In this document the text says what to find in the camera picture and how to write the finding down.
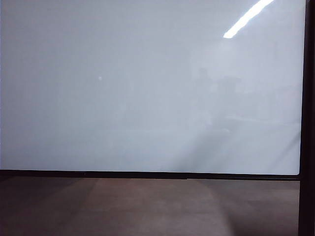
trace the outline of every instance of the floor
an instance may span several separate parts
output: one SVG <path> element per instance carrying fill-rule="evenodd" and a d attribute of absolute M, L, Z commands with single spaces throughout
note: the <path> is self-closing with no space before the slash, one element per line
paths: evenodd
<path fill-rule="evenodd" d="M 297 236 L 298 182 L 0 177 L 0 236 Z"/>

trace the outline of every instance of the whiteboard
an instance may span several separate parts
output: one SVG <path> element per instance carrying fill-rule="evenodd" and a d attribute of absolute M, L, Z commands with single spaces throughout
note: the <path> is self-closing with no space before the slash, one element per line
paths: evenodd
<path fill-rule="evenodd" d="M 297 175 L 304 27 L 305 0 L 2 0 L 0 167 Z"/>

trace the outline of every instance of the black post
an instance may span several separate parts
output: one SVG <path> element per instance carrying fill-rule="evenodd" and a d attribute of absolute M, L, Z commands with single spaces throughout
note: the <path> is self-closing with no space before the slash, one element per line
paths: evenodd
<path fill-rule="evenodd" d="M 314 236 L 315 229 L 314 34 L 315 0 L 307 0 L 301 134 L 299 236 Z"/>

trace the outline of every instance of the brown floor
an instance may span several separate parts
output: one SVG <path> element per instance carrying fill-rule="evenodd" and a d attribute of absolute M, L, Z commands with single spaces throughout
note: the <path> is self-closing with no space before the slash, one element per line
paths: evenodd
<path fill-rule="evenodd" d="M 0 178 L 0 236 L 296 236 L 298 182 Z"/>

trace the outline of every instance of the black frame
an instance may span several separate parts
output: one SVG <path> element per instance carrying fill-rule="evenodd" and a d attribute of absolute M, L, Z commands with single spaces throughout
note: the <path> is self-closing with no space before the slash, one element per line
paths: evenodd
<path fill-rule="evenodd" d="M 300 181 L 299 236 L 314 236 L 315 230 L 315 0 L 306 0 L 300 173 L 298 175 L 253 175 L 171 172 L 102 172 L 0 170 L 0 176 L 165 178 Z"/>

